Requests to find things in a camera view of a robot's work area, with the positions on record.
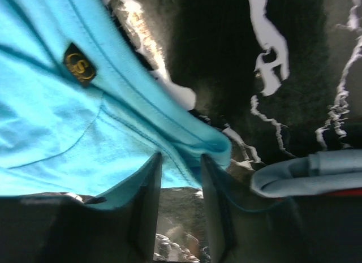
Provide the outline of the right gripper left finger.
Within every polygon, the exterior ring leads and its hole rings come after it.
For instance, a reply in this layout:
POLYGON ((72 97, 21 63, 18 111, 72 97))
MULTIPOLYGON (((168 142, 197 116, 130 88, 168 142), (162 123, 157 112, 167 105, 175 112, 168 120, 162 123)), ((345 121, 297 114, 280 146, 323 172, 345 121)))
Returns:
POLYGON ((1 197, 2 262, 152 262, 162 157, 87 202, 1 197))

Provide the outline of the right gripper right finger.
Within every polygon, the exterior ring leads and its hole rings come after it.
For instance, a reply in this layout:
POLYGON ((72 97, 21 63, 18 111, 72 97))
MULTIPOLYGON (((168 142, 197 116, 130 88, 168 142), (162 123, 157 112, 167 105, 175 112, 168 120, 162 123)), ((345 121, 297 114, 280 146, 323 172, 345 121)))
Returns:
POLYGON ((201 157, 212 262, 360 262, 361 197, 253 195, 201 157))

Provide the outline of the cyan polo shirt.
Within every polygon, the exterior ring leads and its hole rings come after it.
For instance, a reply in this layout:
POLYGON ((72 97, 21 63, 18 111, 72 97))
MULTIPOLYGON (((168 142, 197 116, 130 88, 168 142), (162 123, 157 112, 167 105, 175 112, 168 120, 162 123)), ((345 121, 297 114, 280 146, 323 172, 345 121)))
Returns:
POLYGON ((1 0, 1 195, 97 196, 163 156, 162 185, 200 186, 231 143, 178 104, 101 0, 1 0))

